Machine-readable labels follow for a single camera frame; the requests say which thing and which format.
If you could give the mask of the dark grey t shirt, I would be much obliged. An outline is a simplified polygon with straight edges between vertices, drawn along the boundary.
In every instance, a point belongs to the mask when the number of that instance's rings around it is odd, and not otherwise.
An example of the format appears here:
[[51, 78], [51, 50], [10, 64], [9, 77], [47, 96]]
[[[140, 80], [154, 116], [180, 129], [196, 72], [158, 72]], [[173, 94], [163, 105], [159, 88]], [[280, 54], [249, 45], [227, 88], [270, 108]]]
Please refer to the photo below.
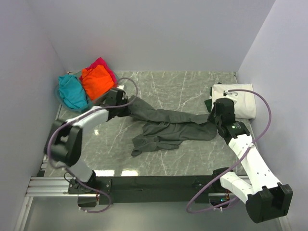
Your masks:
[[139, 97], [129, 98], [129, 116], [144, 121], [142, 133], [132, 139], [133, 157], [143, 152], [178, 149], [183, 141], [210, 141], [217, 135], [216, 126], [210, 123], [208, 115], [154, 109]]

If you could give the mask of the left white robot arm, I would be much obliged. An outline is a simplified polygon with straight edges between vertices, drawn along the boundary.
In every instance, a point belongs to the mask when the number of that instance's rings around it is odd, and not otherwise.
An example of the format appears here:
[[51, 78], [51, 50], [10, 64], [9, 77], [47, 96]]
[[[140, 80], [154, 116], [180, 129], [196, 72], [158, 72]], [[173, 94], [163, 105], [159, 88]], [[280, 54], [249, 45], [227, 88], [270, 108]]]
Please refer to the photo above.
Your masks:
[[51, 164], [63, 163], [64, 168], [83, 184], [94, 187], [96, 174], [80, 159], [83, 135], [114, 117], [128, 116], [128, 98], [123, 89], [112, 88], [85, 113], [68, 119], [55, 120], [44, 147]]

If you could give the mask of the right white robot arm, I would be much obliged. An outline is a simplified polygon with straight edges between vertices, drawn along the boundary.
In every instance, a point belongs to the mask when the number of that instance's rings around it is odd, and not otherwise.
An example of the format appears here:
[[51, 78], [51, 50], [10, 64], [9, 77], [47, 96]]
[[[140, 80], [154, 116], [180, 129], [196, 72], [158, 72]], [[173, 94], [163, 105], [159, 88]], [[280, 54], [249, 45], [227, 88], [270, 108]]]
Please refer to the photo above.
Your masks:
[[264, 162], [243, 122], [236, 121], [234, 102], [220, 98], [214, 102], [208, 120], [236, 154], [249, 177], [247, 183], [230, 171], [219, 178], [223, 188], [244, 204], [254, 223], [284, 217], [293, 197], [292, 188], [282, 184]]

